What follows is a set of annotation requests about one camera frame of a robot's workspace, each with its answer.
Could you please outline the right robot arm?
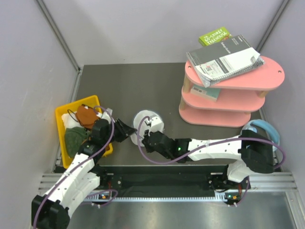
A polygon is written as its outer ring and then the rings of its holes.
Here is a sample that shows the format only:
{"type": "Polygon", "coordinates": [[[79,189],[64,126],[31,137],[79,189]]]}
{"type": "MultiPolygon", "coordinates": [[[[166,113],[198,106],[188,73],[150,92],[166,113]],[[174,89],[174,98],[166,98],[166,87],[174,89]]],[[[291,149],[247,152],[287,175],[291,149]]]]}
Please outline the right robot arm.
{"type": "Polygon", "coordinates": [[[233,160],[222,177],[226,188],[235,188],[246,177],[253,174],[271,174],[275,170],[273,147],[275,144],[251,130],[240,135],[218,140],[191,138],[172,139],[164,133],[146,130],[138,140],[146,152],[157,152],[171,163],[186,163],[206,159],[233,160]]]}

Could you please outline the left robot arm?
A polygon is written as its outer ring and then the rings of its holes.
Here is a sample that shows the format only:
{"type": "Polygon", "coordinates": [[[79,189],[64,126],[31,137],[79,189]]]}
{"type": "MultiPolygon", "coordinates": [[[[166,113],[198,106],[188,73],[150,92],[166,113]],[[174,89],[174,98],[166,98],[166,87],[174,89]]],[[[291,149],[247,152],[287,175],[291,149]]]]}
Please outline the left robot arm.
{"type": "Polygon", "coordinates": [[[113,141],[122,142],[137,130],[120,119],[95,121],[72,163],[59,180],[31,203],[31,225],[35,229],[65,229],[77,207],[94,190],[103,189],[108,178],[94,167],[113,141]]]}

